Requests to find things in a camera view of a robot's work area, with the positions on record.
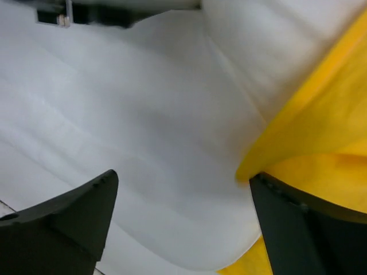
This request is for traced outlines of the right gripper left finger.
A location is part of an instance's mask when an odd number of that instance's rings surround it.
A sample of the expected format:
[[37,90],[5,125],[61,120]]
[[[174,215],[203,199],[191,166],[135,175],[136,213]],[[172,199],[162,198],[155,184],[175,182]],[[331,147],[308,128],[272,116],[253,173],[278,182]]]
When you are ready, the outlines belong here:
[[93,274],[118,192],[108,170],[38,205],[1,217],[1,274]]

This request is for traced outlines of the white pillow yellow edge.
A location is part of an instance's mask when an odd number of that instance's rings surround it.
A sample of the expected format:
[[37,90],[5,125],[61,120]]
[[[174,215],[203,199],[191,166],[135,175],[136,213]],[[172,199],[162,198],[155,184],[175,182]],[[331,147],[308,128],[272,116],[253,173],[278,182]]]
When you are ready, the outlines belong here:
[[63,28],[1,2],[1,206],[114,170],[100,274],[273,274],[236,171],[366,2],[81,4],[148,15]]

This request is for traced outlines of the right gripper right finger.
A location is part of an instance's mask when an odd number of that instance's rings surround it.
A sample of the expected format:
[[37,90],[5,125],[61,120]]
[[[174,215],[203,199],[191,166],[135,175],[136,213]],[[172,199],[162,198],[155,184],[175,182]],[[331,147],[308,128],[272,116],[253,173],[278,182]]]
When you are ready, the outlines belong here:
[[273,274],[366,274],[366,214],[266,173],[249,181]]

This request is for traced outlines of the yellow pillowcase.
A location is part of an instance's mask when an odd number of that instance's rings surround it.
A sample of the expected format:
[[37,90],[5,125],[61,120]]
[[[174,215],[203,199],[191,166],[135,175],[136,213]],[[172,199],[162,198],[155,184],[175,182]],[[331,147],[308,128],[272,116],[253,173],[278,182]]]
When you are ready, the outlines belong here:
[[366,13],[362,12],[246,154],[236,179],[260,172],[366,212]]

